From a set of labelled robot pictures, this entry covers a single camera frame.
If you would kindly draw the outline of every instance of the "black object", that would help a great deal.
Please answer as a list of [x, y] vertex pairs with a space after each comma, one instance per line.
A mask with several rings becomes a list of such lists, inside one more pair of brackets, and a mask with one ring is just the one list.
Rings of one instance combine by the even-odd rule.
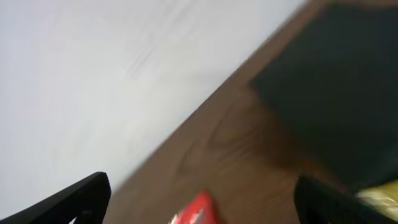
[[253, 84], [352, 190], [398, 179], [398, 8], [330, 4]]
[[358, 199], [309, 177], [298, 179], [294, 204], [301, 224], [397, 223]]
[[111, 187], [104, 172], [96, 172], [45, 200], [0, 221], [0, 224], [103, 222]]

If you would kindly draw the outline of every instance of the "yellow object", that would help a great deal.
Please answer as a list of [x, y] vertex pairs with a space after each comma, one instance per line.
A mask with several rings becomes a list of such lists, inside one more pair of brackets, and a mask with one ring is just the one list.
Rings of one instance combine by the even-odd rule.
[[398, 180], [361, 190], [358, 197], [381, 214], [398, 222]]

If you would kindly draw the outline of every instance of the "wood grain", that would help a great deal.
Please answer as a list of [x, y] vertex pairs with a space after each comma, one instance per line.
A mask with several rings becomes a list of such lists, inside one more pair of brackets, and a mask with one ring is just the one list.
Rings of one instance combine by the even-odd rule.
[[226, 80], [114, 194], [105, 223], [167, 223], [201, 189], [227, 223], [298, 223], [297, 176], [327, 175], [291, 141], [249, 80], [324, 5], [305, 5]]

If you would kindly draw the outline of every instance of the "red snack bag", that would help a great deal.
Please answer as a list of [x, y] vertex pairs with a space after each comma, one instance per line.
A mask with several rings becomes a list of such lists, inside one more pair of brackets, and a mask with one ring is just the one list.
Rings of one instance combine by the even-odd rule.
[[203, 191], [178, 215], [173, 217], [169, 224], [220, 224], [217, 222], [214, 205], [211, 197]]

